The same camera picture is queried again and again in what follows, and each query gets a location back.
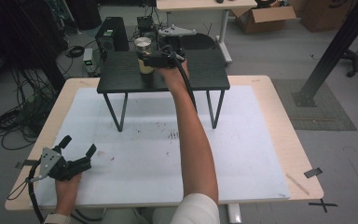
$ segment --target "black cross mark on floor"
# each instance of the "black cross mark on floor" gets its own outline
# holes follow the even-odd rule
[[[327,206],[332,206],[332,207],[338,207],[338,205],[336,205],[335,203],[325,203],[324,199],[321,199],[320,203],[308,203],[309,205],[320,205],[324,208],[325,213],[327,213]]]

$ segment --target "wooden table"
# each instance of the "wooden table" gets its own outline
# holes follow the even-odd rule
[[[48,120],[39,135],[29,160],[38,160],[43,147],[53,147],[55,137],[71,107],[79,88],[96,88],[99,78],[71,78],[66,81]],[[229,76],[231,85],[251,85],[266,122],[268,132],[281,164],[291,197],[289,200],[315,200],[324,196],[316,176],[306,178],[304,173],[311,170],[310,162],[299,142],[296,132],[287,117],[269,77],[266,76]],[[23,167],[13,189],[20,185],[30,171]],[[30,198],[25,190],[18,199],[6,202],[7,210],[30,210]]]
[[[231,56],[229,55],[225,44],[228,12],[232,8],[239,8],[239,7],[248,7],[248,8],[256,7],[256,3],[254,0],[235,0],[235,1],[225,0],[222,4],[216,3],[215,0],[199,0],[199,1],[157,0],[158,10],[167,12],[168,26],[172,25],[172,22],[170,20],[170,14],[171,12],[174,11],[222,9],[223,15],[222,15],[221,28],[220,28],[220,35],[216,37],[216,41],[223,52],[226,63],[232,63]]]

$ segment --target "person's right arm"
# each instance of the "person's right arm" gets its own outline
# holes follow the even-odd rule
[[[186,62],[182,63],[188,75]],[[197,111],[177,68],[156,69],[164,77],[176,108],[179,129],[184,197],[201,193],[218,203],[213,154]]]

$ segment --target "black table top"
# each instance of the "black table top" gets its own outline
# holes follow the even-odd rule
[[[229,89],[225,61],[220,50],[186,50],[187,68],[193,91]],[[167,91],[162,76],[139,73],[135,51],[114,51],[104,63],[98,93]]]

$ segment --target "black pole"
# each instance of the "black pole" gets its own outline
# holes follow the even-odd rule
[[[358,2],[338,30],[333,41],[328,46],[321,60],[310,74],[307,82],[300,92],[293,93],[297,106],[316,106],[313,97],[321,88],[327,77],[333,71],[345,50],[351,46],[353,40],[358,36]]]

